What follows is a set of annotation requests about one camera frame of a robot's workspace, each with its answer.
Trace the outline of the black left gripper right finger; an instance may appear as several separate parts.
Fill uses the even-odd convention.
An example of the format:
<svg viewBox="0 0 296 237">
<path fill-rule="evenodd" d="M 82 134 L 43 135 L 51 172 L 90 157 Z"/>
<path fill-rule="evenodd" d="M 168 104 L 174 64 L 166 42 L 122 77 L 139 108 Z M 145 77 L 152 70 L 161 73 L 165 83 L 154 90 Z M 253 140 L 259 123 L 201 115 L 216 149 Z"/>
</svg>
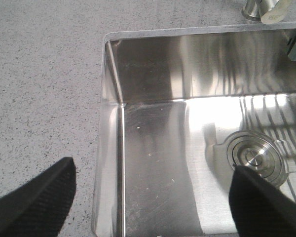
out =
<svg viewBox="0 0 296 237">
<path fill-rule="evenodd" d="M 296 237 L 296 203 L 245 166 L 235 168 L 229 206 L 241 237 Z"/>
</svg>

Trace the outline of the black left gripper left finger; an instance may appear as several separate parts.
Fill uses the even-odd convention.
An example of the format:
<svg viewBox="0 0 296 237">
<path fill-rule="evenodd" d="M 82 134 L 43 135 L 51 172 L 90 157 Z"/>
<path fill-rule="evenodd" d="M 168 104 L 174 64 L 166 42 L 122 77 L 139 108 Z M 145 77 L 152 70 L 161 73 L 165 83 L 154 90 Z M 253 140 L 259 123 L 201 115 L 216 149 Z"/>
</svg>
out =
<svg viewBox="0 0 296 237">
<path fill-rule="evenodd" d="M 0 237 L 56 237 L 76 193 L 76 166 L 60 159 L 0 198 Z"/>
</svg>

